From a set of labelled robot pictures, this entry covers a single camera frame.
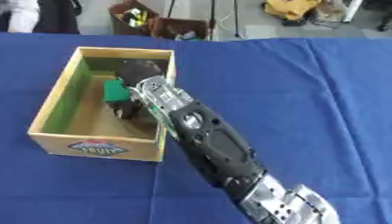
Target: tripod leg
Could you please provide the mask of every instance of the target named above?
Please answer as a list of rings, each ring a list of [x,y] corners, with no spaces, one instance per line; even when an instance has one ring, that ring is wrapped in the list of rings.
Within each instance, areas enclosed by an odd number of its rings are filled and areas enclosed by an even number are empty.
[[[235,36],[239,38],[240,31],[239,31],[239,25],[238,25],[238,3],[237,0],[234,0],[234,20],[235,20]]]

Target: person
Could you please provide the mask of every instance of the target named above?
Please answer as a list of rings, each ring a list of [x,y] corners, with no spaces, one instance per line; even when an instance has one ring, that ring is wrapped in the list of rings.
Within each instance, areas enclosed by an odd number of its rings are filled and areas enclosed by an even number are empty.
[[[33,32],[38,22],[38,0],[0,0],[0,31]]]
[[[0,32],[79,34],[78,0],[0,0]]]

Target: table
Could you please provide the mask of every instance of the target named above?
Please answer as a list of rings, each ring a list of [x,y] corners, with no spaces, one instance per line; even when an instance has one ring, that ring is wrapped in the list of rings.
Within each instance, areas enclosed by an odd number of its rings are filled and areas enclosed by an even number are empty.
[[[48,155],[26,135],[76,46],[174,49],[178,86],[226,118],[285,186],[324,195],[342,223],[392,220],[391,40],[0,39],[0,223],[248,223],[170,138],[155,164]]]

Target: floor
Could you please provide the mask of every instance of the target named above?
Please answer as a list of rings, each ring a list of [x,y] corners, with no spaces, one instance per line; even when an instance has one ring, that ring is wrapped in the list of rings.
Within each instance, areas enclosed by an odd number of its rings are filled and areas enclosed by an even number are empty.
[[[78,17],[82,34],[111,34],[111,22],[108,7],[121,0],[80,0],[83,14]],[[167,13],[167,2],[140,0],[162,15]],[[177,0],[173,16],[177,18],[194,18],[208,20],[211,0]],[[336,24],[336,28],[308,23],[302,27],[284,27],[280,21],[260,8],[260,0],[238,0],[240,34],[236,38],[234,6],[230,0],[216,0],[216,17],[218,20],[215,40],[229,41],[241,39],[268,38],[392,38],[392,30],[379,32],[375,27],[380,23],[382,13],[360,9],[350,24]]]

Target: box label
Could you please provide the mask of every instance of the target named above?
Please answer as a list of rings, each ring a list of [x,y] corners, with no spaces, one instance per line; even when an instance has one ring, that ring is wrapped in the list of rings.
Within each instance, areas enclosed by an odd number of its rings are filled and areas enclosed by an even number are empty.
[[[102,157],[113,156],[128,151],[103,140],[86,140],[81,143],[70,144],[68,147],[75,151],[83,151]]]

